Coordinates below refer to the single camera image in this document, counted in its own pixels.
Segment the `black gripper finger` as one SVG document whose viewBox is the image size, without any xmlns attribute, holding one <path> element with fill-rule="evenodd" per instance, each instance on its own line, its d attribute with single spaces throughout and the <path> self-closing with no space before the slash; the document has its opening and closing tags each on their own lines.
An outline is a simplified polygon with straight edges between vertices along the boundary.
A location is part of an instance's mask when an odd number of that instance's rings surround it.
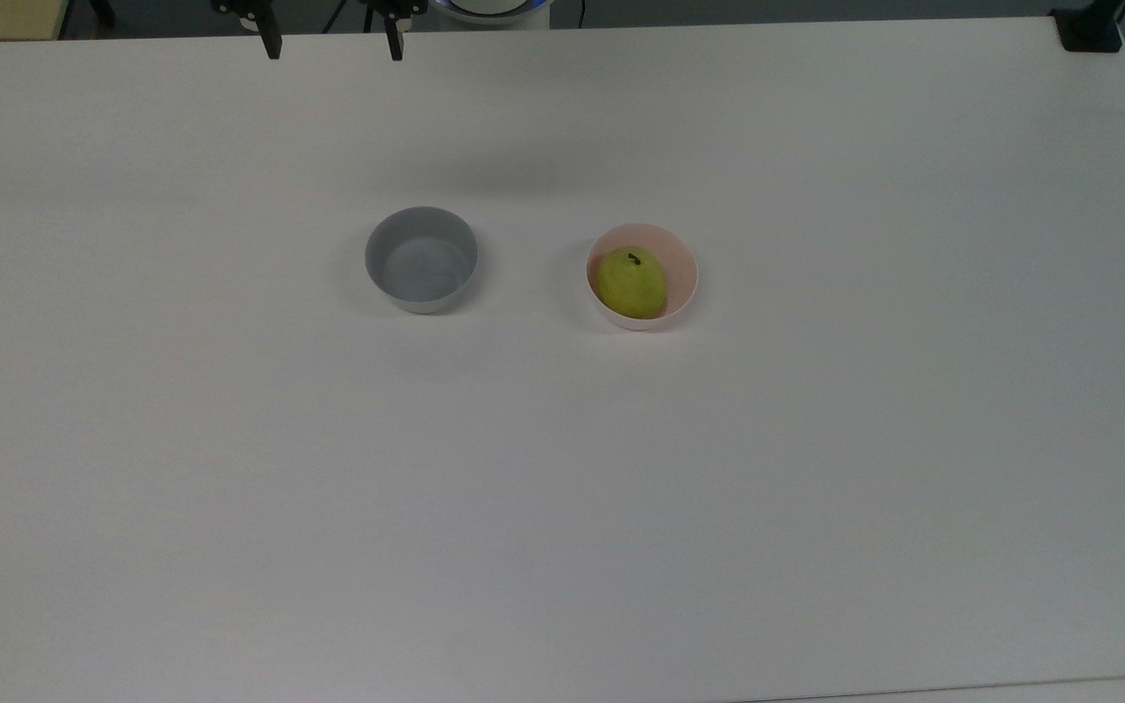
<svg viewBox="0 0 1125 703">
<path fill-rule="evenodd" d="M 235 15 L 242 28 L 256 34 L 262 40 L 269 58 L 280 58 L 282 35 L 272 1 L 267 0 L 213 0 L 213 10 L 220 15 Z"/>
<path fill-rule="evenodd" d="M 420 15 L 426 13 L 426 1 L 370 0 L 362 1 L 364 34 L 370 34 L 375 22 L 381 22 L 387 35 L 390 57 L 394 62 L 403 58 L 403 35 L 410 31 L 412 22 Z"/>
</svg>

